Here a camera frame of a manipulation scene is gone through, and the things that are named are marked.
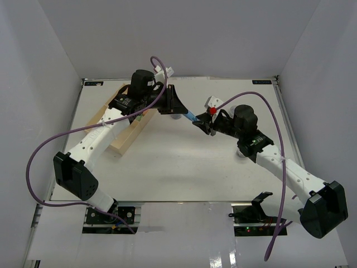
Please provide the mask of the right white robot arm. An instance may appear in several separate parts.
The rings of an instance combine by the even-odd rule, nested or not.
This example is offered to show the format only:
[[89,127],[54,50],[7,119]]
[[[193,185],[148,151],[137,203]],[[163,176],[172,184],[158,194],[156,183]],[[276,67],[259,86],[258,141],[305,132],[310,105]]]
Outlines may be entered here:
[[220,132],[237,138],[237,147],[245,157],[284,181],[296,195],[294,203],[280,211],[279,204],[268,202],[270,192],[259,194],[252,200],[252,217],[257,222],[280,216],[301,224],[313,237],[323,238],[348,218],[343,186],[336,181],[328,183],[283,157],[281,149],[258,129],[257,122],[252,107],[239,105],[232,115],[208,108],[193,124],[207,135]]

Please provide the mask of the green correction tape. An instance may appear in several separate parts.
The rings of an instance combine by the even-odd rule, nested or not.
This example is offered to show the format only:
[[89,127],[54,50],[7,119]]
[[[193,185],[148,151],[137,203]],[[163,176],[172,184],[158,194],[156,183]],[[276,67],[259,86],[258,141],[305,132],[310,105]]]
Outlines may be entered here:
[[139,122],[139,121],[142,119],[142,117],[143,117],[143,115],[139,115],[139,116],[137,116],[137,117],[136,117],[136,121],[138,121],[138,122]]

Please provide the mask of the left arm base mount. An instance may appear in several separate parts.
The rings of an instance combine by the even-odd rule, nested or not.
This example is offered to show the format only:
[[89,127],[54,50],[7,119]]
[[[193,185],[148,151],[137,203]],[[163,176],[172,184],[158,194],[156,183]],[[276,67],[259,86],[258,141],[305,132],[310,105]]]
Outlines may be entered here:
[[83,234],[134,235],[137,232],[136,207],[116,206],[113,216],[88,208],[84,218]]

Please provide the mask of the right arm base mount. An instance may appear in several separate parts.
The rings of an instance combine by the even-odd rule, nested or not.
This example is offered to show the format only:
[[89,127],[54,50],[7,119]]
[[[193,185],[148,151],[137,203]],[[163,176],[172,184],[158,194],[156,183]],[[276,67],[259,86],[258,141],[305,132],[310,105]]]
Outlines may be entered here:
[[271,192],[262,192],[247,204],[231,204],[228,217],[233,221],[235,237],[273,236],[277,217],[267,216],[261,206],[261,203],[271,195]]

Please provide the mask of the paperclip jar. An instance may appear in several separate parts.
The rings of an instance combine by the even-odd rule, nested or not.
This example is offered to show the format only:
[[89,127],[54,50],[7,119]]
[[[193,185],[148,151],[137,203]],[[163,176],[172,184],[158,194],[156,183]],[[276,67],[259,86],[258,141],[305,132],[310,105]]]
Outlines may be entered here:
[[172,114],[172,115],[171,115],[171,118],[172,118],[172,119],[175,119],[175,120],[180,119],[181,117],[182,117],[181,114]]
[[244,154],[241,153],[239,150],[237,150],[237,155],[238,155],[238,157],[240,157],[240,158],[242,158],[242,159],[245,159],[245,158],[246,158],[246,156],[244,156]]

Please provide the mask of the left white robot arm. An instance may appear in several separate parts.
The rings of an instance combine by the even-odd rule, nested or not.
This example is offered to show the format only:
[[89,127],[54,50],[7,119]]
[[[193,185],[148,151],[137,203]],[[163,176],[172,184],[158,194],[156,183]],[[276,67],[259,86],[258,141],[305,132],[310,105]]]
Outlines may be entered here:
[[136,70],[131,83],[118,91],[108,103],[98,126],[66,154],[54,157],[55,178],[58,185],[99,209],[99,217],[107,223],[117,219],[115,200],[100,190],[92,174],[95,162],[117,136],[128,128],[146,107],[160,114],[184,114],[187,108],[180,102],[173,85],[167,79],[173,74],[171,67],[163,71],[159,66],[154,72]]

